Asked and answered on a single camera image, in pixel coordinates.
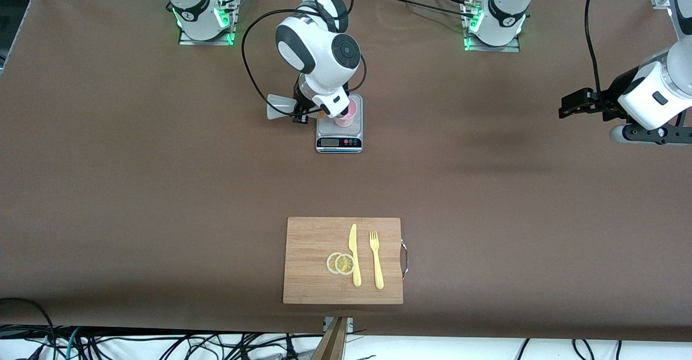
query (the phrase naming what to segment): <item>table surface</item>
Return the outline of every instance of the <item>table surface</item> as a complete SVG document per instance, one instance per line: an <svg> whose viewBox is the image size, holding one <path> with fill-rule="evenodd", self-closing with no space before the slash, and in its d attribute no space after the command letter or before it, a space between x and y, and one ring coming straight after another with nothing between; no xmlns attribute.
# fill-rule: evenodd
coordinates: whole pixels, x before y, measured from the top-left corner
<svg viewBox="0 0 692 360"><path fill-rule="evenodd" d="M248 0L239 34L298 3ZM0 77L0 295L60 325L692 340L692 151L557 118L593 84L583 4L534 0L521 52L486 53L453 15L356 0L366 148L319 155L239 45L176 44L165 0L32 0ZM247 49L290 96L283 17ZM675 39L649 0L593 0L591 34L604 84ZM405 303L283 305L291 216L400 217Z"/></svg>

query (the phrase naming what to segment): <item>white floor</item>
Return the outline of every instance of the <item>white floor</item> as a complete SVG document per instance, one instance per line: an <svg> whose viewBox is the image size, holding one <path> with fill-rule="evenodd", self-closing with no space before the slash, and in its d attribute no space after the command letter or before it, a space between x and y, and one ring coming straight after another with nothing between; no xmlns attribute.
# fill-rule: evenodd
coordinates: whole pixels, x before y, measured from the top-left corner
<svg viewBox="0 0 692 360"><path fill-rule="evenodd" d="M282 335L265 335L257 343L279 338ZM222 336L223 343L235 343L239 336ZM297 338L294 346L297 352L314 349L319 338ZM344 360L359 360L373 357L374 360L405 360L420 358L459 359L459 360L515 360L521 338L442 338L442 337L408 337L408 336L358 336L349 337L346 344ZM173 341L109 341L101 344L103 352L114 360L156 360L173 343ZM596 360L615 359L615 341L589 340ZM24 340L0 340L0 360L18 360L28 358L39 346ZM208 348L221 351L217 346ZM580 345L582 353L588 358L586 349ZM183 343L169 358L182 360L188 350ZM280 354L279 348L264 348L250 352L253 360ZM41 360L52 358L52 352L44 351ZM692 343L665 343L645 341L625 341L620 353L621 360L689 360L692 358ZM527 345L522 360L579 360L571 347L571 340L537 339ZM215 355L205 350L193 353L190 360L216 360Z"/></svg>

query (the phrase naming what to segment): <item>lemon slice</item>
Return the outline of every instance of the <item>lemon slice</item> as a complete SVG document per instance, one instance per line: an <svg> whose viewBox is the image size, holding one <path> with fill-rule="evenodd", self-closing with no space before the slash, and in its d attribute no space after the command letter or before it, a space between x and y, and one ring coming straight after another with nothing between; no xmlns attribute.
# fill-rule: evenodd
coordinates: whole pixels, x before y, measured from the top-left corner
<svg viewBox="0 0 692 360"><path fill-rule="evenodd" d="M327 257L327 269L329 269L329 272L332 274L339 274L339 271L336 271L336 259L339 256L341 256L341 252L334 252Z"/></svg>
<svg viewBox="0 0 692 360"><path fill-rule="evenodd" d="M336 271L342 275L350 275L353 272L354 260L349 254L342 254L336 257Z"/></svg>

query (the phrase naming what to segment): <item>wooden cutting board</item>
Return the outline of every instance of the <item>wooden cutting board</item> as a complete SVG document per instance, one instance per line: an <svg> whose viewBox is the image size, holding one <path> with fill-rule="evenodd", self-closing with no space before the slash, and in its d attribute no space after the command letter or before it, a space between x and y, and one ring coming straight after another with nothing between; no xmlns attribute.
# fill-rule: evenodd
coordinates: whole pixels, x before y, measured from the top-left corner
<svg viewBox="0 0 692 360"><path fill-rule="evenodd" d="M362 284L351 275L332 274L327 257L351 254L348 239L357 225L358 263ZM370 232L380 241L385 286L376 289ZM398 218L289 217L284 267L284 303L307 305L401 305L401 220Z"/></svg>

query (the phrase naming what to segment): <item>yellow knife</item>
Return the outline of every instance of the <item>yellow knife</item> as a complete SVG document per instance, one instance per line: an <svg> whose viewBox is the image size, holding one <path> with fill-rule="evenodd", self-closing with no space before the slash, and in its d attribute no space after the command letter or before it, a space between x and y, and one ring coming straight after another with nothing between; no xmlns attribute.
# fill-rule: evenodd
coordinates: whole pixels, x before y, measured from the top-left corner
<svg viewBox="0 0 692 360"><path fill-rule="evenodd" d="M361 286L361 267L358 266L358 243L356 242L356 224L351 226L351 234L348 236L348 249L353 254L353 285Z"/></svg>

